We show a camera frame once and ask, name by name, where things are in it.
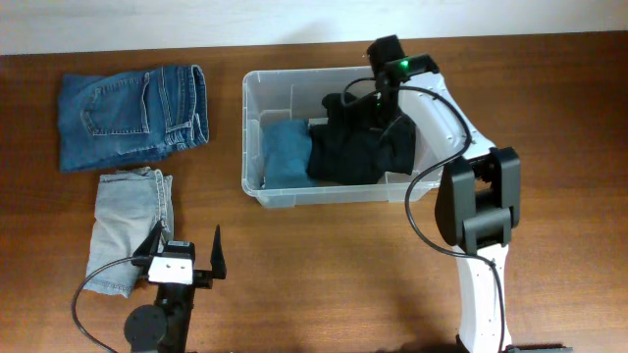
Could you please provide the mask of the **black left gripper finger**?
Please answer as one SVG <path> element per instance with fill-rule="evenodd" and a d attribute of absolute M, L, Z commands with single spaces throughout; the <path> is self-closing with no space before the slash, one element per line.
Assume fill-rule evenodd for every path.
<path fill-rule="evenodd" d="M 222 247 L 221 228 L 216 225 L 210 264 L 212 266 L 212 278 L 214 279 L 226 279 L 227 278 L 227 265 Z"/>
<path fill-rule="evenodd" d="M 147 237 L 133 252 L 134 258 L 150 258 L 158 251 L 160 239 L 163 231 L 161 222 L 157 222 L 153 229 L 148 233 Z"/>

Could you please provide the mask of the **light grey jeans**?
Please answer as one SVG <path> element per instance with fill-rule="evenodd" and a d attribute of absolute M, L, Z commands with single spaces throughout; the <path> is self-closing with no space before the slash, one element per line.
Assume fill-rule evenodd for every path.
<path fill-rule="evenodd" d="M 173 178 L 148 167 L 99 178 L 86 273 L 127 258 L 156 225 L 159 248 L 174 238 Z"/>

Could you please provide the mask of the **black garment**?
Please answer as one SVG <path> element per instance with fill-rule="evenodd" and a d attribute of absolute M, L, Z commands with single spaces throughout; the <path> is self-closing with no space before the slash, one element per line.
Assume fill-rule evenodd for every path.
<path fill-rule="evenodd" d="M 398 118 L 385 130 L 370 129 L 369 98 L 358 102 L 351 93 L 326 95 L 322 105 L 327 111 L 328 125 L 349 130 L 377 131 L 380 134 L 377 166 L 384 173 L 411 175 L 415 161 L 416 124 L 400 110 Z"/>

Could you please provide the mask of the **dark navy garment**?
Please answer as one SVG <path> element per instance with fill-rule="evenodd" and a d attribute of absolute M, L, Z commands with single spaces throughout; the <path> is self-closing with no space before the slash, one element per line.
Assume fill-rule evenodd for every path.
<path fill-rule="evenodd" d="M 310 177 L 344 185 L 377 183 L 384 171 L 376 157 L 380 134 L 329 125 L 309 130 L 312 150 L 307 167 Z"/>

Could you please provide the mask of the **blue denim garment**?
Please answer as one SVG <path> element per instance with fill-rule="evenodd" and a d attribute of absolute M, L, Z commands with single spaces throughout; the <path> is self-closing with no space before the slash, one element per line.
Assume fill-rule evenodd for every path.
<path fill-rule="evenodd" d="M 313 187 L 307 173 L 312 139 L 308 122 L 284 120 L 263 128 L 264 188 Z"/>

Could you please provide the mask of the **clear plastic storage container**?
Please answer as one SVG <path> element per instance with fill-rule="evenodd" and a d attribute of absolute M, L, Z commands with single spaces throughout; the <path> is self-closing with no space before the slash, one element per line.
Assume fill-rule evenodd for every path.
<path fill-rule="evenodd" d="M 263 128 L 284 120 L 308 122 L 327 118 L 323 97 L 340 92 L 351 81 L 371 74 L 368 67 L 248 73 L 242 83 L 243 191 L 268 209 L 309 204 L 401 202 L 415 176 L 455 153 L 463 139 L 458 136 L 460 126 L 450 109 L 429 95 L 402 91 L 400 108 L 417 125 L 415 162 L 410 176 L 386 173 L 378 183 L 369 185 L 320 183 L 308 188 L 264 189 Z"/>

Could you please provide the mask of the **dark blue jeans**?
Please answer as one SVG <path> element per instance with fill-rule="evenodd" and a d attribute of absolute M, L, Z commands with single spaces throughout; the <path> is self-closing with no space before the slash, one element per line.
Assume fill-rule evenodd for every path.
<path fill-rule="evenodd" d="M 198 65 L 113 76 L 63 76 L 59 169 L 94 171 L 157 162 L 210 139 L 207 87 Z"/>

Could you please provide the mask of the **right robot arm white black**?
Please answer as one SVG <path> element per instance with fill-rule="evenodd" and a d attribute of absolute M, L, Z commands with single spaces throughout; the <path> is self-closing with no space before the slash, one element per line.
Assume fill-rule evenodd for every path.
<path fill-rule="evenodd" d="M 473 131 L 444 95 L 412 82 L 439 72 L 430 56 L 406 56 L 394 35 L 377 39 L 367 55 L 385 101 L 401 91 L 428 95 L 447 107 L 462 129 L 460 149 L 428 169 L 443 172 L 435 218 L 445 246 L 431 247 L 456 260 L 462 309 L 457 345 L 465 352 L 509 352 L 504 267 L 520 219 L 520 159 L 513 148 L 498 149 Z"/>

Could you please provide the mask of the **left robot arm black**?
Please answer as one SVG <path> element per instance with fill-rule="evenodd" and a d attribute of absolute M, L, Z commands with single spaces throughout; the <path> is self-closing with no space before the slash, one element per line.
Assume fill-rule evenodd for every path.
<path fill-rule="evenodd" d="M 210 289 L 215 279 L 227 277 L 219 228 L 215 229 L 209 270 L 194 267 L 193 243 L 170 240 L 162 244 L 163 234 L 163 227 L 156 225 L 133 252 L 131 263 L 157 286 L 157 294 L 152 304 L 134 309 L 125 322 L 124 335 L 132 352 L 183 353 L 195 291 Z"/>

